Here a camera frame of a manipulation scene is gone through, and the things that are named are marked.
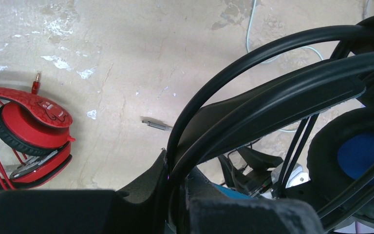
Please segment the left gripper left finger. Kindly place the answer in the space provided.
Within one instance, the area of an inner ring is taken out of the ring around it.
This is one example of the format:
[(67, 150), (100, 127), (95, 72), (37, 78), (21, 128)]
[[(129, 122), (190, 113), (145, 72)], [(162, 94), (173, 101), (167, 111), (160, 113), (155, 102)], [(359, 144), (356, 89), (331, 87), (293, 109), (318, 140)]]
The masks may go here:
[(114, 190), (0, 193), (0, 234), (161, 234), (156, 196), (167, 180), (163, 150), (131, 183)]

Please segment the black blue headphones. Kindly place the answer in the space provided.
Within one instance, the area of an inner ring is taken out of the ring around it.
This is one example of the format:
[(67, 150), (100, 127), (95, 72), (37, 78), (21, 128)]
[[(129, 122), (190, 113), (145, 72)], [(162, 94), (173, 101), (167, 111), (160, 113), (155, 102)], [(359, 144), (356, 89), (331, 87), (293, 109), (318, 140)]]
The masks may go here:
[[(205, 102), (227, 83), (267, 59), (305, 45), (337, 41), (329, 59), (275, 78), (236, 97)], [(185, 178), (197, 168), (224, 185), (218, 156), (245, 167), (237, 149), (283, 159), (279, 197), (271, 188), (254, 199), (309, 204), (324, 234), (359, 222), (374, 228), (374, 16), (356, 25), (295, 33), (241, 57), (212, 78), (178, 117), (167, 145), (167, 184), (159, 217), (186, 234)], [(310, 180), (286, 188), (296, 163)]]

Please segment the red headphones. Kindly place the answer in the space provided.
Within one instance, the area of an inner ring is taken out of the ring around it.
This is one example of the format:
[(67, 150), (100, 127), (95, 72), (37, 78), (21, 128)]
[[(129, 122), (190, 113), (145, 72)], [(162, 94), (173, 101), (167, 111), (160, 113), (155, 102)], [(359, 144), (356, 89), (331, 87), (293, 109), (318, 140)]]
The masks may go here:
[(54, 101), (31, 91), (0, 87), (0, 139), (20, 165), (10, 174), (0, 161), (0, 192), (36, 188), (72, 160), (71, 114)]

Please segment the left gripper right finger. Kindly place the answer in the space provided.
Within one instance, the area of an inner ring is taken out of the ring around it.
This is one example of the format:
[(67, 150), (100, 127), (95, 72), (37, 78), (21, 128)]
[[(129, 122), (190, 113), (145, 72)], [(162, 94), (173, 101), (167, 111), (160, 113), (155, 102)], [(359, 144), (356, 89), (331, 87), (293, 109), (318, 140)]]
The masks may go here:
[(254, 199), (209, 181), (197, 168), (185, 178), (187, 234), (322, 234), (314, 209), (294, 199)]

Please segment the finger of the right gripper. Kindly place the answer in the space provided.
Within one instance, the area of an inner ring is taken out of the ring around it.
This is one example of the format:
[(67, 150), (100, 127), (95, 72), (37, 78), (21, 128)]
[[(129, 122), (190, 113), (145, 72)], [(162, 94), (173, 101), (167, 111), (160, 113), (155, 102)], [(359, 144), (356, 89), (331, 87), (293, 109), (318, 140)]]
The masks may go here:
[(258, 197), (267, 192), (273, 185), (271, 169), (280, 166), (283, 159), (245, 146), (237, 149), (237, 152), (245, 161), (245, 167), (242, 169), (237, 169), (229, 156), (218, 156), (224, 176), (224, 185), (250, 197)]

